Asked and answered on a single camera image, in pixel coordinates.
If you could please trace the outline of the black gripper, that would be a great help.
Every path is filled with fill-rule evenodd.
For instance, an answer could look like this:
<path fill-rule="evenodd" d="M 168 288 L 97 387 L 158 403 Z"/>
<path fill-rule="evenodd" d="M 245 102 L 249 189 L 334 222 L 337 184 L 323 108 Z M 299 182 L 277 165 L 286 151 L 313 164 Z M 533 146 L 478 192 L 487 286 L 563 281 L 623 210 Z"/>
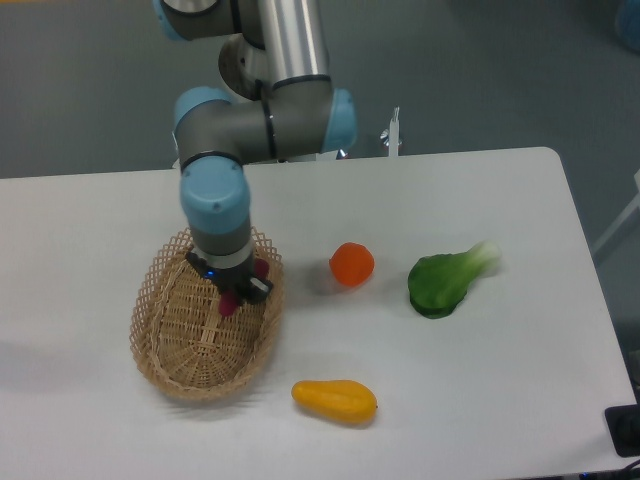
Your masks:
<path fill-rule="evenodd" d="M 215 268 L 193 251 L 189 251 L 185 259 L 200 278 L 212 283 L 221 293 L 234 293 L 242 303 L 263 303 L 273 289 L 271 281 L 253 275 L 252 256 L 231 268 Z"/>

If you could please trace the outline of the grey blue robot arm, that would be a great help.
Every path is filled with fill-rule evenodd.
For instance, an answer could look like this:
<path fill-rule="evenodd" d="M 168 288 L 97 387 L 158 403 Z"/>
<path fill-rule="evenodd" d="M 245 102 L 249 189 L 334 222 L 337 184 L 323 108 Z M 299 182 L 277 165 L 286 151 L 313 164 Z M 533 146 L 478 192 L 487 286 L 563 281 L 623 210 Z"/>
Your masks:
<path fill-rule="evenodd" d="M 184 92 L 173 127 L 180 203 L 193 238 L 186 258 L 229 314 L 264 302 L 272 290 L 254 256 L 244 166 L 351 147 L 355 105 L 332 85 L 315 1 L 158 1 L 154 11 L 171 39 L 227 36 L 237 48 L 219 70 L 244 86 Z"/>

